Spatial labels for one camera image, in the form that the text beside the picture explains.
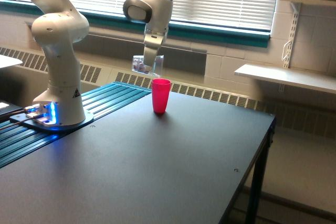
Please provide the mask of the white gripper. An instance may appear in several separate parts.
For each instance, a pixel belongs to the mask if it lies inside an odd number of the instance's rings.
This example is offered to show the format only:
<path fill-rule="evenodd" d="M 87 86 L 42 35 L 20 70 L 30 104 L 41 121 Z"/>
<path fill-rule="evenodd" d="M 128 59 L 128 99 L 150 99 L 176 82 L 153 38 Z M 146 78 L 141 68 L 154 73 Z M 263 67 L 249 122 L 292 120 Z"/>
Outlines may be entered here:
<path fill-rule="evenodd" d="M 159 48 L 166 41 L 166 33 L 159 33 L 152 30 L 144 31 L 144 53 L 143 63 L 149 67 L 153 66 Z"/>

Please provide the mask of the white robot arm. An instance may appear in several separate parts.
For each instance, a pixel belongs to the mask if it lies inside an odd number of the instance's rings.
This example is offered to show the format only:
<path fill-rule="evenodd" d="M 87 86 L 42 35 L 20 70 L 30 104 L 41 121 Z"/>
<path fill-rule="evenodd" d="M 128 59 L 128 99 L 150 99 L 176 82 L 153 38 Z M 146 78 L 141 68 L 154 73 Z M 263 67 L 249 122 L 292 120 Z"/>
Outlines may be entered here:
<path fill-rule="evenodd" d="M 31 0 L 43 14 L 32 24 L 34 40 L 41 46 L 48 67 L 47 90 L 34 99 L 36 111 L 28 117 L 45 128 L 64 128 L 88 119 L 82 105 L 80 63 L 73 45 L 89 32 L 88 20 L 70 0 Z M 173 0 L 126 0 L 127 19 L 145 24 L 141 71 L 155 71 L 155 59 L 165 42 Z"/>

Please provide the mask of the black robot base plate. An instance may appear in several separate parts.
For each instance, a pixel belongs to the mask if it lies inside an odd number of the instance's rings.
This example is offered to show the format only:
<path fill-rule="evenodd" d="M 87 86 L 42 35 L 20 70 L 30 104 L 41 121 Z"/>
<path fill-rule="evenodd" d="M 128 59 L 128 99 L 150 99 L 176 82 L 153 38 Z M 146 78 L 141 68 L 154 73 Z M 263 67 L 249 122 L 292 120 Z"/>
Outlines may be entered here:
<path fill-rule="evenodd" d="M 30 129 L 34 129 L 37 131 L 44 131 L 44 132 L 72 132 L 77 129 L 80 129 L 89 123 L 91 123 L 94 119 L 94 114 L 90 113 L 88 110 L 85 110 L 85 120 L 81 123 L 73 124 L 73 125 L 59 125 L 59 126 L 45 126 L 41 123 L 38 123 L 36 120 L 28 119 L 22 123 L 22 126 L 28 127 Z"/>

